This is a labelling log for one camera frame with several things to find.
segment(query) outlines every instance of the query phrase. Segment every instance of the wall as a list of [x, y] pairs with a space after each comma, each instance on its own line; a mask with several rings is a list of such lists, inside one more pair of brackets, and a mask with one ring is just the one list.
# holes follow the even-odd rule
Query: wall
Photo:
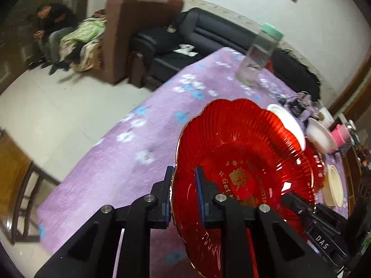
[[205, 0], [259, 24], [269, 22], [306, 57], [337, 94], [371, 44], [371, 29], [352, 0]]

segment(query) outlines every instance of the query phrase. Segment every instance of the green blanket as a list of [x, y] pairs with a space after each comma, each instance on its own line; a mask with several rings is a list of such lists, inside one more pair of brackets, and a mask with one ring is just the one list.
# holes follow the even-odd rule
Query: green blanket
[[61, 42], [90, 42], [94, 40], [97, 36], [101, 35], [104, 31], [106, 25], [105, 20], [96, 19], [96, 18], [88, 18], [78, 26], [78, 28], [74, 31], [69, 33], [68, 35], [64, 36], [61, 39]]

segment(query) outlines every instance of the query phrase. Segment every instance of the man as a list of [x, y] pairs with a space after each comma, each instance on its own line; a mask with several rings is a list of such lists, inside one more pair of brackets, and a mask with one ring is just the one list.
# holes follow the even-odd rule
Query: man
[[67, 6], [58, 3], [41, 4], [36, 13], [40, 30], [33, 36], [46, 58], [42, 68], [52, 65], [49, 71], [52, 75], [58, 68], [66, 68], [59, 63], [59, 41], [76, 29], [77, 18]]

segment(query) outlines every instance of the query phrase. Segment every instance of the pink cup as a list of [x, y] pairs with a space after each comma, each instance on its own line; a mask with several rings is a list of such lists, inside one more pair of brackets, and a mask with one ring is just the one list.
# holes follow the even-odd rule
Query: pink cup
[[348, 129], [344, 124], [338, 124], [336, 128], [331, 132], [331, 136], [333, 136], [338, 148], [341, 147], [346, 143], [346, 141], [350, 138], [350, 134]]

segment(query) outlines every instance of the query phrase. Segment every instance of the red glass plate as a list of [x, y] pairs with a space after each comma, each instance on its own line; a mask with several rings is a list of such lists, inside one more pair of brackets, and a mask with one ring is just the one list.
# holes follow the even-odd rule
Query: red glass plate
[[304, 155], [307, 157], [312, 168], [314, 191], [318, 192], [323, 188], [323, 182], [326, 176], [325, 163], [323, 162], [322, 154], [308, 138], [305, 138]]
[[281, 205], [295, 191], [314, 204], [310, 163], [276, 115], [250, 100], [215, 100], [183, 129], [177, 147], [172, 210], [190, 260], [207, 278], [220, 278], [220, 231], [205, 230], [197, 208], [194, 169], [241, 204], [269, 204], [296, 230], [299, 218]]

